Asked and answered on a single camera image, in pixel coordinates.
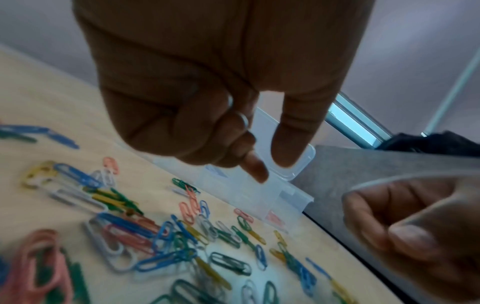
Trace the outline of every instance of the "gray partition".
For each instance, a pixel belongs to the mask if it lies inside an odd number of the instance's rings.
[[[480,169],[480,159],[316,146],[316,156],[292,183],[315,201],[305,213],[393,284],[422,304],[436,303],[410,282],[384,268],[346,229],[341,196],[359,183],[431,170]]]

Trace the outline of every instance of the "wooden table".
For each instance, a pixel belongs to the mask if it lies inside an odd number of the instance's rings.
[[[10,257],[19,241],[31,231],[56,229],[72,260],[82,264],[93,303],[147,304],[167,293],[175,279],[192,278],[191,274],[182,273],[139,281],[133,273],[113,273],[82,228],[81,223],[91,215],[57,202],[40,190],[20,186],[22,173],[45,160],[65,162],[91,172],[101,168],[105,156],[111,156],[120,167],[119,190],[139,202],[147,216],[159,222],[169,219],[172,213],[180,216],[179,202],[184,199],[167,189],[173,176],[118,144],[120,140],[97,88],[18,54],[2,51],[0,120],[6,124],[49,127],[80,145],[79,150],[73,150],[45,137],[39,137],[36,144],[0,140],[0,250],[3,256]],[[208,202],[213,220],[237,225],[232,206],[207,193],[202,193],[200,199]],[[264,249],[269,266],[265,272],[257,268],[254,253],[245,245],[236,250],[217,241],[207,247],[208,252],[220,251],[250,263],[253,268],[250,278],[261,296],[266,281],[271,280],[282,303],[312,302],[303,293],[297,276],[268,253],[270,247],[277,248],[274,229],[259,220],[252,227],[267,241]],[[305,262],[306,256],[343,284],[359,303],[400,303],[358,260],[305,216],[298,227],[284,237],[289,251],[312,273],[316,271]],[[240,288],[247,277],[217,269],[233,286],[228,292],[228,302],[240,303]]]

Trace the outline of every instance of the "black cloth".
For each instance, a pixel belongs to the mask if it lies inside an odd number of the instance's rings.
[[[404,133],[381,143],[376,150],[480,157],[480,145],[451,131],[426,137]]]

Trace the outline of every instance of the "plastic container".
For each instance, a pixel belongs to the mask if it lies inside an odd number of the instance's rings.
[[[277,166],[270,153],[277,125],[275,119],[257,108],[251,130],[257,137],[255,150],[270,171],[270,177],[264,184],[256,182],[239,167],[225,169],[212,165],[192,166],[173,157],[135,152],[201,191],[206,191],[251,216],[288,232],[295,226],[306,206],[314,200],[288,181],[310,163],[315,156],[315,148],[309,145],[299,161],[290,168]]]

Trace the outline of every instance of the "container lid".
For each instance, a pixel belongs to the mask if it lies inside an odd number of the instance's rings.
[[[255,151],[259,157],[265,162],[270,172],[275,173],[283,180],[293,180],[315,157],[315,148],[308,145],[298,161],[290,168],[278,166],[271,153],[272,138],[277,129],[279,122],[272,116],[265,113],[262,109],[257,108],[253,117],[253,123],[250,131],[256,137]]]

